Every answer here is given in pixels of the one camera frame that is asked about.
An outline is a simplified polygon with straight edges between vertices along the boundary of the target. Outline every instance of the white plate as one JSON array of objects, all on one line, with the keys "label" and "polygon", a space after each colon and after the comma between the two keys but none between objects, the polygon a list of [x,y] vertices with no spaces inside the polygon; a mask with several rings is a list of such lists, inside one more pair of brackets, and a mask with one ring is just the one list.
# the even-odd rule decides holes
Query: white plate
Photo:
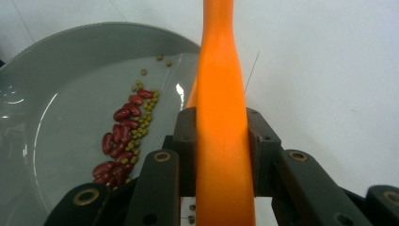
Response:
[{"label": "white plate", "polygon": [[[177,34],[141,24],[77,27],[42,40],[0,70],[0,225],[41,225],[67,191],[91,182],[110,160],[101,150],[112,116],[141,79],[160,89],[146,153],[173,133],[187,101],[199,47]],[[163,61],[155,56],[164,55]],[[169,68],[166,59],[173,61]],[[140,75],[142,68],[148,74]]]}]

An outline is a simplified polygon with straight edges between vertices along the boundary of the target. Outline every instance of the red kidney bean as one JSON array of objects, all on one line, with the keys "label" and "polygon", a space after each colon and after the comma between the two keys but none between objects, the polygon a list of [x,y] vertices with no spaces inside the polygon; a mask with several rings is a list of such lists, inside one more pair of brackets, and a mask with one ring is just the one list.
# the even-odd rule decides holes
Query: red kidney bean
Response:
[{"label": "red kidney bean", "polygon": [[151,92],[149,90],[145,90],[145,89],[139,89],[137,91],[137,95],[139,95],[140,97],[142,97],[144,99],[149,99],[153,96],[153,92]]},{"label": "red kidney bean", "polygon": [[129,102],[134,103],[136,105],[142,105],[143,104],[143,98],[138,96],[138,95],[130,95],[129,96]]},{"label": "red kidney bean", "polygon": [[122,159],[127,158],[128,163],[130,162],[130,159],[132,159],[133,157],[133,153],[132,152],[123,152],[120,155],[118,155],[118,157],[115,159],[115,163],[117,165],[126,165],[126,164],[122,164]]},{"label": "red kidney bean", "polygon": [[111,152],[112,150],[112,139],[113,136],[111,133],[106,133],[103,136],[103,153],[105,154],[109,154],[109,152]]},{"label": "red kidney bean", "polygon": [[93,170],[93,176],[97,177],[98,175],[102,174],[103,172],[109,172],[115,167],[115,163],[112,161],[106,161],[99,164]]},{"label": "red kidney bean", "polygon": [[131,111],[126,108],[121,108],[114,113],[114,120],[121,121],[130,117]]},{"label": "red kidney bean", "polygon": [[117,184],[117,178],[113,176],[111,177],[111,179],[109,179],[109,181],[105,185],[108,186],[110,189],[112,189],[116,184]]},{"label": "red kidney bean", "polygon": [[122,109],[128,109],[132,113],[133,116],[140,116],[141,115],[141,110],[140,107],[133,103],[127,103],[125,104]]},{"label": "red kidney bean", "polygon": [[131,129],[137,129],[140,123],[136,120],[121,120],[120,125],[129,125]]},{"label": "red kidney bean", "polygon": [[111,179],[111,178],[112,178],[111,174],[109,174],[109,173],[101,174],[98,177],[94,178],[93,183],[106,185],[106,183],[108,183],[109,179]]},{"label": "red kidney bean", "polygon": [[124,164],[122,166],[122,168],[127,174],[129,174],[133,170],[133,166],[134,165],[132,163],[128,163],[128,164]]},{"label": "red kidney bean", "polygon": [[119,143],[121,139],[121,126],[114,124],[112,127],[112,133],[114,133],[114,143]]},{"label": "red kidney bean", "polygon": [[112,169],[112,175],[117,179],[117,186],[122,186],[127,178],[127,173],[121,167]]},{"label": "red kidney bean", "polygon": [[113,158],[117,157],[122,152],[124,152],[125,147],[126,146],[123,143],[117,144],[117,146],[115,146],[115,148],[112,149],[112,151],[109,153],[109,156],[111,156]]},{"label": "red kidney bean", "polygon": [[123,144],[127,144],[130,140],[132,140],[132,137],[130,136],[130,126],[122,125],[120,128],[120,141]]}]

